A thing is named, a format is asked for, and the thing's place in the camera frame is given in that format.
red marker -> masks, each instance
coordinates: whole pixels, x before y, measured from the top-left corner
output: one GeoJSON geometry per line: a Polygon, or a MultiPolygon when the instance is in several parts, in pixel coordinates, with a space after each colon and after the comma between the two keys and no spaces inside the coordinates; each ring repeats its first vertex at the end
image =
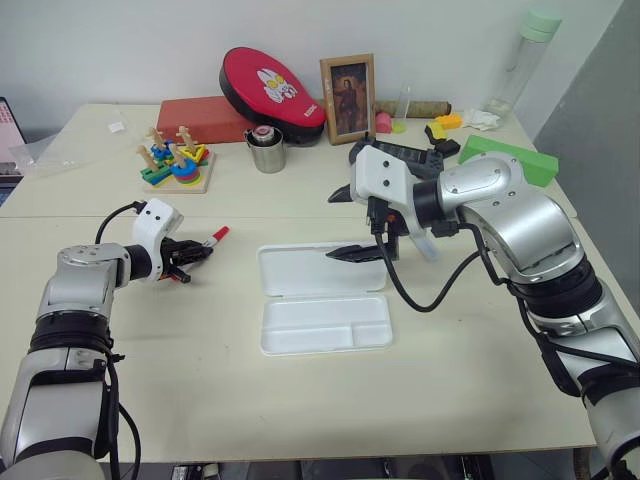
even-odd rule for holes
{"type": "Polygon", "coordinates": [[[229,227],[224,226],[220,230],[218,230],[216,233],[211,235],[211,238],[208,238],[202,244],[205,247],[213,247],[216,243],[222,240],[227,233],[229,233],[229,227]]]}

metal mug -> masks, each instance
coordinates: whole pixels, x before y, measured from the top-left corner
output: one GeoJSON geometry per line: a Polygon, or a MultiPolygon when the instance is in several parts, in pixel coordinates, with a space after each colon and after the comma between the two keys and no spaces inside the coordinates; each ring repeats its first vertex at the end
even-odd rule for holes
{"type": "Polygon", "coordinates": [[[245,130],[244,138],[258,170],[263,173],[276,173],[284,168],[284,141],[280,130],[269,125],[260,125],[245,130]]]}

picture frame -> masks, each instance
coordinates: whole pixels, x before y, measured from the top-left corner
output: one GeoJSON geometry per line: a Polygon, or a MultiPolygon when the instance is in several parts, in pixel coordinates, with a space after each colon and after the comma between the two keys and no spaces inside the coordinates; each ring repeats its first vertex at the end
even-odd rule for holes
{"type": "Polygon", "coordinates": [[[332,145],[375,137],[373,54],[320,60],[327,130],[332,145]]]}

white tissue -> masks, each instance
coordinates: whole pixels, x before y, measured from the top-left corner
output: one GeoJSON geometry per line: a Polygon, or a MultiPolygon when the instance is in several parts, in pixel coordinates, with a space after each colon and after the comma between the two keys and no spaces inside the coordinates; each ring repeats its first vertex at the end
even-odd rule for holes
{"type": "Polygon", "coordinates": [[[482,110],[470,108],[469,110],[464,111],[464,115],[462,117],[462,126],[473,127],[482,131],[491,130],[492,128],[499,127],[498,120],[500,120],[500,117],[494,115],[493,113],[483,112],[482,110]]]}

green sponge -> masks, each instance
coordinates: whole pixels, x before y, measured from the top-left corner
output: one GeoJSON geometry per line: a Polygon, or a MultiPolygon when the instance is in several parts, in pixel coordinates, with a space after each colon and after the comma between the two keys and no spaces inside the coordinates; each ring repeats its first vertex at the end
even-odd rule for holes
{"type": "Polygon", "coordinates": [[[524,168],[524,176],[531,185],[546,187],[553,180],[553,177],[558,174],[558,159],[556,157],[507,143],[496,142],[477,135],[469,135],[467,143],[465,143],[460,152],[458,162],[464,163],[478,153],[491,151],[509,153],[520,160],[524,168]]]}

